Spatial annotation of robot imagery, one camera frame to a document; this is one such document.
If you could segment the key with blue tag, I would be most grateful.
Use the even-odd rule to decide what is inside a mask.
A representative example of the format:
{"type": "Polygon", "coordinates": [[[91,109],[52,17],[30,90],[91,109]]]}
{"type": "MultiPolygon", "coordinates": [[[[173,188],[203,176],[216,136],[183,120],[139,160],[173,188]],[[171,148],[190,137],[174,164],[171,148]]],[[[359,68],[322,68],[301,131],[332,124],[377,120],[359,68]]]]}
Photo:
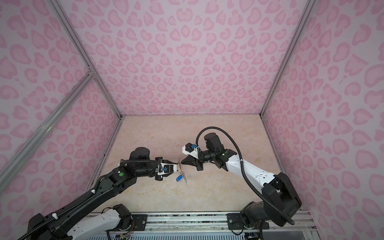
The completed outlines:
{"type": "Polygon", "coordinates": [[[182,179],[183,179],[183,175],[179,175],[179,176],[176,178],[176,181],[177,181],[177,182],[180,182],[182,179]]]}

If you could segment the metal perforated ring disc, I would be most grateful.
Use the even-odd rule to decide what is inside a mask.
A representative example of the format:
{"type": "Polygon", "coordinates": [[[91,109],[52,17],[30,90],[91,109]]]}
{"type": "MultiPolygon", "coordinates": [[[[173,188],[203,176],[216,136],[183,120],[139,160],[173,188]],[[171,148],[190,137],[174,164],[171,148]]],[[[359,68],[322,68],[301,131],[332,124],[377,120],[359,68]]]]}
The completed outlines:
{"type": "Polygon", "coordinates": [[[179,172],[179,175],[183,175],[183,181],[187,184],[188,183],[188,181],[187,181],[187,178],[186,178],[186,174],[185,174],[185,172],[183,171],[183,167],[182,167],[182,165],[181,165],[181,160],[180,159],[178,159],[178,172],[179,172]]]}

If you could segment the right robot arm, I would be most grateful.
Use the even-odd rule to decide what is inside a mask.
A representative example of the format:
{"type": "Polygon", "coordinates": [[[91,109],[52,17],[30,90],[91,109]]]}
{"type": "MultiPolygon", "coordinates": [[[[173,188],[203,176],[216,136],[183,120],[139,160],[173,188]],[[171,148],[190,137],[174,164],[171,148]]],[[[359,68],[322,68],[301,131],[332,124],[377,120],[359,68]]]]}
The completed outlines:
{"type": "Polygon", "coordinates": [[[250,202],[240,211],[241,225],[254,228],[262,221],[272,221],[279,227],[293,224],[293,216],[302,201],[286,174],[273,174],[243,160],[238,152],[226,149],[216,133],[205,135],[204,140],[204,151],[192,143],[183,146],[186,158],[181,163],[194,166],[198,171],[204,169],[205,163],[212,163],[245,180],[260,201],[250,202]]]}

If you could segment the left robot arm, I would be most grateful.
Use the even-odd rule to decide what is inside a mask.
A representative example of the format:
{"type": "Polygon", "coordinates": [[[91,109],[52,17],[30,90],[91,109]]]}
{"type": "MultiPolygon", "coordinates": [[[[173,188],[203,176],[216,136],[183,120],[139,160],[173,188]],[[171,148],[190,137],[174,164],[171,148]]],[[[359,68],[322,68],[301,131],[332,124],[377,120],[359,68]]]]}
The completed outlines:
{"type": "Polygon", "coordinates": [[[137,182],[139,177],[153,178],[163,172],[163,158],[150,159],[149,150],[140,147],[128,160],[121,160],[118,167],[100,176],[89,191],[71,203],[46,216],[37,214],[28,223],[28,231],[21,240],[63,240],[80,220],[109,199],[121,194],[137,182]]]}

